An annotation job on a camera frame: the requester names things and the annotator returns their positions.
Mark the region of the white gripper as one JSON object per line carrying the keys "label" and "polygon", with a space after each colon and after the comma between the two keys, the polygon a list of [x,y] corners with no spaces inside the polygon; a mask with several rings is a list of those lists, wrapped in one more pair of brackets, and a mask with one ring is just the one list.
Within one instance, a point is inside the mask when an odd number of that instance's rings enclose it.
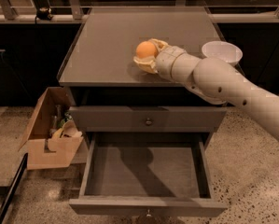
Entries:
{"label": "white gripper", "polygon": [[159,53],[157,58],[149,56],[145,58],[133,57],[133,61],[137,66],[150,74],[157,74],[166,80],[173,82],[185,82],[188,79],[186,73],[187,64],[184,59],[188,53],[177,46],[169,47],[169,44],[159,39],[149,39],[148,49],[149,53]]}

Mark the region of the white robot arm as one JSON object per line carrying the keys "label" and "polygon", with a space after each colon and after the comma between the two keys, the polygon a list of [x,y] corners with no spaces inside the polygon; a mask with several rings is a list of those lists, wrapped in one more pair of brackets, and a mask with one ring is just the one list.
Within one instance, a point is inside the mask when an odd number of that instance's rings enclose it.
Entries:
{"label": "white robot arm", "polygon": [[244,77],[235,65],[243,53],[228,42],[202,46],[202,57],[159,39],[140,43],[133,57],[137,66],[179,83],[213,105],[230,103],[244,111],[279,142],[279,96]]}

